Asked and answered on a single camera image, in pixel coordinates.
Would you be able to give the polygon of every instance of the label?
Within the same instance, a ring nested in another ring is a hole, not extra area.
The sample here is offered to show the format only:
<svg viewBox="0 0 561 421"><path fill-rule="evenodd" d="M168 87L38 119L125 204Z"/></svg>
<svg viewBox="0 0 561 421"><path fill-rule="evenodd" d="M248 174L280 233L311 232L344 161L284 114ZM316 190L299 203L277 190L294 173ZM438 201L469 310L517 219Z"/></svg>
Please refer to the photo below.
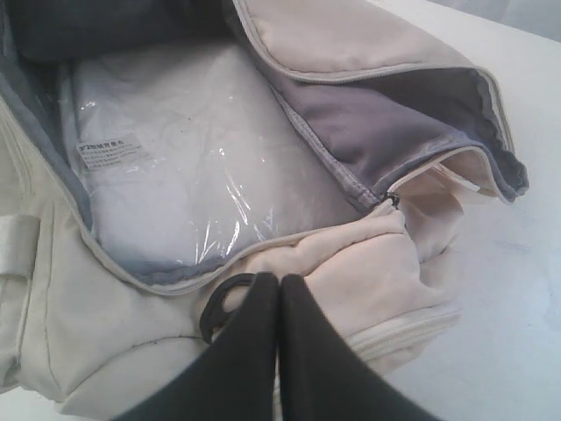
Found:
<svg viewBox="0 0 561 421"><path fill-rule="evenodd" d="M121 167L150 158L133 134L101 142L81 143L76 146L88 169Z"/></svg>

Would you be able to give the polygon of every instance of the clear plastic packaging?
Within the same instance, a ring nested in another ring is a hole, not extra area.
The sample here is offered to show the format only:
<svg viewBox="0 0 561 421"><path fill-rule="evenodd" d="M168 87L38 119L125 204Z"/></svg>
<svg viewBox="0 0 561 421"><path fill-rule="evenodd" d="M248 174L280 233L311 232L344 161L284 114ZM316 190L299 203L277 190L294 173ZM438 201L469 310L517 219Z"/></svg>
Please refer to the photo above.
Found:
<svg viewBox="0 0 561 421"><path fill-rule="evenodd" d="M234 43L78 62L61 77L60 109L96 236L133 273L359 218Z"/></svg>

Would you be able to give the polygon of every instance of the bag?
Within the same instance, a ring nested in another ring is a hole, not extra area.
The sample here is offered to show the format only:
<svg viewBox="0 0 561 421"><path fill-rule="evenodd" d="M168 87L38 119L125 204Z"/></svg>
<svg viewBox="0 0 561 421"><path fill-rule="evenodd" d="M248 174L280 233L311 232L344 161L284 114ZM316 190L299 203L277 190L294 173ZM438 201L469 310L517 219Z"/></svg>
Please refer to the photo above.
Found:
<svg viewBox="0 0 561 421"><path fill-rule="evenodd" d="M5 0L18 51L54 62L213 35L219 2L200 0Z"/></svg>

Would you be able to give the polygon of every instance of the white surface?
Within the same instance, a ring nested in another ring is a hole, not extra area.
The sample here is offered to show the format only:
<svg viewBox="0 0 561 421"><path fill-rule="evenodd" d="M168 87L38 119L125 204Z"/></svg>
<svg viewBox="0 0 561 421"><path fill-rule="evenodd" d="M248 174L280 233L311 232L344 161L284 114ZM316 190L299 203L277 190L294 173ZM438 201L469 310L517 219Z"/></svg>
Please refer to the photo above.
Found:
<svg viewBox="0 0 561 421"><path fill-rule="evenodd" d="M489 67L503 87L529 193L470 210L465 315L391 382L448 421L561 419L561 45L420 0L377 2ZM9 421L71 421L34 394L0 396Z"/></svg>
<svg viewBox="0 0 561 421"><path fill-rule="evenodd" d="M430 0L482 18L561 41L559 0Z"/></svg>

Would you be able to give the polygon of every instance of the fabric strap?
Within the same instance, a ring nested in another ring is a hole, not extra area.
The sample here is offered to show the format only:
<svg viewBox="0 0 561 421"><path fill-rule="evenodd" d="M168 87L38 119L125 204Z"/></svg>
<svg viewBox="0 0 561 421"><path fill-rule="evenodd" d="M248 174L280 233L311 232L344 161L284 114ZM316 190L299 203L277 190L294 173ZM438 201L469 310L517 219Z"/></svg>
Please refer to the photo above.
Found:
<svg viewBox="0 0 561 421"><path fill-rule="evenodd" d="M38 239L38 218L29 215L0 217L0 276L31 278Z"/></svg>

